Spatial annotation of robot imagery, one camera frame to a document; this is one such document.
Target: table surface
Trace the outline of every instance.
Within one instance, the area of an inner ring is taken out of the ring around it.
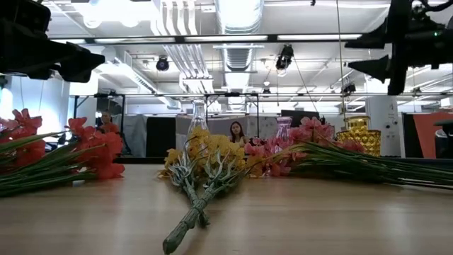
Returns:
[[[0,254],[163,254],[188,210],[156,180],[161,166],[125,178],[0,200]],[[453,254],[453,193],[314,179],[248,179],[206,209],[175,254]]]

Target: air duct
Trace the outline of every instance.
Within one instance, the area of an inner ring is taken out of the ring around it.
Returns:
[[[217,22],[222,34],[254,34],[259,31],[264,0],[216,0]],[[223,49],[225,83],[229,89],[248,86],[253,60],[253,48]]]

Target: black camera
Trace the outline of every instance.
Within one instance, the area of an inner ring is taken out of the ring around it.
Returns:
[[[390,79],[388,94],[399,95],[404,91],[408,67],[423,67],[430,64],[438,69],[440,64],[453,62],[453,28],[436,23],[427,12],[443,11],[453,4],[449,0],[438,6],[430,6],[428,0],[412,8],[412,0],[391,0],[389,15],[370,33],[345,44],[347,48],[384,49],[392,44],[392,56],[381,59],[351,62],[348,64],[359,72],[370,75],[384,83]]]
[[[168,68],[170,68],[170,64],[168,63],[167,57],[165,56],[159,57],[159,61],[156,64],[156,68],[161,72],[167,71]]]
[[[105,62],[102,55],[45,34],[50,10],[31,0],[2,1],[0,8],[0,72],[49,79],[55,71],[65,81],[86,83],[91,71]]]
[[[291,64],[292,58],[294,57],[294,50],[291,45],[285,45],[282,52],[277,58],[275,68],[277,70],[285,70]]]

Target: track light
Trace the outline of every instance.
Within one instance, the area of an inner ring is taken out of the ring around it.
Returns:
[[[167,56],[159,57],[159,61],[156,64],[156,68],[161,71],[167,71],[170,68],[170,64],[168,63]]]

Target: spotlight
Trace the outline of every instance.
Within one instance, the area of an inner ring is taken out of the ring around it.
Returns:
[[[161,71],[167,71],[170,68],[170,64],[168,63],[167,56],[159,57],[159,61],[156,64],[156,68]]]
[[[346,94],[346,96],[349,96],[351,93],[355,92],[355,84],[349,83],[345,86],[343,89],[343,93]]]
[[[294,50],[292,49],[291,45],[285,45],[283,47],[282,52],[278,56],[277,64],[275,64],[275,68],[278,70],[286,70],[288,66],[291,64],[291,59],[294,57]]]

